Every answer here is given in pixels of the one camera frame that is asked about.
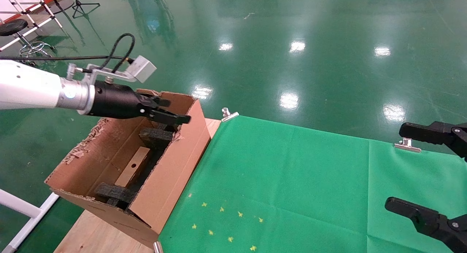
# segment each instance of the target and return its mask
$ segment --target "robotic arm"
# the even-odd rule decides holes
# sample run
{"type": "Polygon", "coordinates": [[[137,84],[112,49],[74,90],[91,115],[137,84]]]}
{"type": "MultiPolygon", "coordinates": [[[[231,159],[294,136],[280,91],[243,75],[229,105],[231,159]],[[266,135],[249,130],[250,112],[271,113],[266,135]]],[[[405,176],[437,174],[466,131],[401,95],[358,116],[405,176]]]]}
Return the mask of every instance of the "robotic arm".
{"type": "Polygon", "coordinates": [[[100,69],[93,64],[83,70],[70,64],[67,78],[10,60],[0,60],[0,70],[0,110],[58,107],[74,109],[82,115],[117,119],[142,116],[167,125],[190,122],[190,116],[160,108],[168,107],[170,101],[113,83],[114,79],[145,82],[156,67],[142,56],[124,72],[100,69]],[[81,81],[74,80],[77,71],[85,72],[81,81]],[[99,75],[106,77],[105,82],[97,81],[99,75]]]}

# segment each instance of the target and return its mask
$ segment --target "green cloth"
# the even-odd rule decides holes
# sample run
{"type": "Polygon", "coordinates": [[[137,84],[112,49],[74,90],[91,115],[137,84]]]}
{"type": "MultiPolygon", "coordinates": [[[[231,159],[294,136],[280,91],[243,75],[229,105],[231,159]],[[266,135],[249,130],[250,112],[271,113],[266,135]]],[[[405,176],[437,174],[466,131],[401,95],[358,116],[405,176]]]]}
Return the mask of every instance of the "green cloth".
{"type": "Polygon", "coordinates": [[[240,116],[220,125],[159,240],[165,253],[448,253],[384,203],[460,216],[466,174],[454,155],[240,116]]]}

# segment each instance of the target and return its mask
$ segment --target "open cardboard box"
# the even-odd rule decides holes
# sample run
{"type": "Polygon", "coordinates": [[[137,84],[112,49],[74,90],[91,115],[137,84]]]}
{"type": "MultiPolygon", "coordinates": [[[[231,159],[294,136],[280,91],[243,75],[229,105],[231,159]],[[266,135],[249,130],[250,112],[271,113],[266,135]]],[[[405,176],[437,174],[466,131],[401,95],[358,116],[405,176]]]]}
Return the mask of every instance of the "open cardboard box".
{"type": "Polygon", "coordinates": [[[145,117],[102,118],[45,180],[57,195],[150,248],[157,241],[210,140],[198,100],[171,92],[160,95],[172,102],[167,110],[192,118],[190,123],[179,126],[174,132],[173,140],[130,203],[130,212],[106,204],[94,190],[103,182],[115,184],[138,148],[144,146],[139,138],[140,130],[157,127],[157,123],[145,117]]]}

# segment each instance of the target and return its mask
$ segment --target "metal clip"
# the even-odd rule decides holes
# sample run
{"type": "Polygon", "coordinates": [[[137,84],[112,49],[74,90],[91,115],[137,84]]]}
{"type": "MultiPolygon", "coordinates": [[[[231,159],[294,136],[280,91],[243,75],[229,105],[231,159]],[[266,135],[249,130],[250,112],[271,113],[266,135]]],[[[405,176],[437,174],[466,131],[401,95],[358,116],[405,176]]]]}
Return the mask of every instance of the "metal clip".
{"type": "Polygon", "coordinates": [[[230,113],[229,112],[229,109],[227,107],[224,107],[222,108],[222,115],[224,116],[224,118],[221,119],[222,122],[226,122],[234,117],[237,117],[239,116],[238,115],[238,112],[235,112],[235,113],[230,113]]]}
{"type": "Polygon", "coordinates": [[[394,144],[395,148],[407,150],[407,151],[412,151],[415,153],[420,153],[422,150],[417,147],[412,146],[412,138],[405,138],[403,137],[401,141],[399,141],[398,144],[394,144]]]}
{"type": "Polygon", "coordinates": [[[164,253],[164,251],[162,251],[162,245],[159,241],[154,242],[154,253],[164,253]]]}

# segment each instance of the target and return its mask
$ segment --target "shiny floor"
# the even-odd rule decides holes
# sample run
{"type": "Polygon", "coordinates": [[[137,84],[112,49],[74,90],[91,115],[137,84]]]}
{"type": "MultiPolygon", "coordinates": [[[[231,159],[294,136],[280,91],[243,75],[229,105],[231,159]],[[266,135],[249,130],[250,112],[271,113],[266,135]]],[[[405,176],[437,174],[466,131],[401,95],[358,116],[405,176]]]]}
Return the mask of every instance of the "shiny floor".
{"type": "MultiPolygon", "coordinates": [[[[101,6],[77,19],[71,9],[57,16],[65,32],[42,38],[57,55],[107,55],[130,32],[132,56],[158,67],[131,86],[192,94],[206,117],[228,107],[385,142],[399,141],[404,121],[467,122],[466,0],[80,1],[101,6]]],[[[65,76],[67,62],[39,67],[65,76]]],[[[50,193],[43,180],[96,121],[72,110],[0,112],[0,188],[40,205],[50,193]]],[[[20,252],[52,252],[80,212],[60,200],[20,252]]],[[[0,249],[26,220],[0,207],[0,249]]]]}

